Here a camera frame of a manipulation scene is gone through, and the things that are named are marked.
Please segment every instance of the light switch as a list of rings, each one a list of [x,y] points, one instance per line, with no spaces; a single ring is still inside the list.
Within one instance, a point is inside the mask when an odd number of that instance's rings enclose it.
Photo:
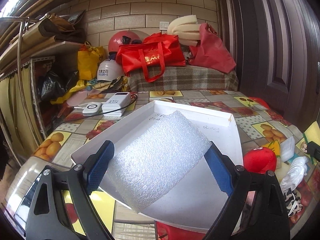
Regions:
[[[161,31],[166,31],[168,29],[169,22],[159,22],[159,25]]]

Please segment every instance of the tile wall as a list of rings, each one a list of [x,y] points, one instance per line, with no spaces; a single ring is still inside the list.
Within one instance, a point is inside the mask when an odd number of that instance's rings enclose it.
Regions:
[[[86,10],[82,24],[87,40],[107,54],[109,39],[119,30],[148,36],[159,32],[159,21],[185,15],[195,14],[199,23],[208,22],[218,31],[216,0],[73,0],[58,9],[59,15]]]

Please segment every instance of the red helmet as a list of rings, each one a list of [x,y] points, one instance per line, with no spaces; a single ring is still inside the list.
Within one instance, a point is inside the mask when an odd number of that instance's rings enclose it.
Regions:
[[[113,35],[109,41],[109,52],[118,52],[119,45],[132,44],[132,41],[140,40],[139,36],[131,31],[120,31]]]

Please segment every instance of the dark red cloth bag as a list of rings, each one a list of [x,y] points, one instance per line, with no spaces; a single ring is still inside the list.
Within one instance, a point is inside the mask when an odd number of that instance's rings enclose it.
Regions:
[[[189,46],[192,57],[189,64],[212,68],[229,73],[236,66],[230,52],[224,46],[216,31],[207,23],[200,25],[200,45]]]
[[[116,62],[122,65],[125,74],[142,68],[147,82],[160,78],[165,66],[185,66],[186,61],[180,48],[178,36],[155,33],[144,39],[142,44],[120,45]],[[148,66],[157,66],[161,72],[149,77]]]

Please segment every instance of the silver bolt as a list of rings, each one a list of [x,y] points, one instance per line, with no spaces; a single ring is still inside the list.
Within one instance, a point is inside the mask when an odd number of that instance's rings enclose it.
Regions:
[[[237,165],[236,166],[237,171],[244,171],[244,166],[242,165]]]
[[[82,169],[82,165],[81,164],[76,164],[74,167],[75,171],[79,171]]]
[[[275,173],[274,173],[273,171],[271,171],[271,170],[267,171],[267,173],[268,173],[268,175],[269,175],[270,177],[273,177],[273,176],[275,175]]]
[[[43,175],[44,175],[44,176],[47,176],[47,175],[50,174],[50,172],[51,172],[50,170],[45,170],[45,171],[43,172]]]

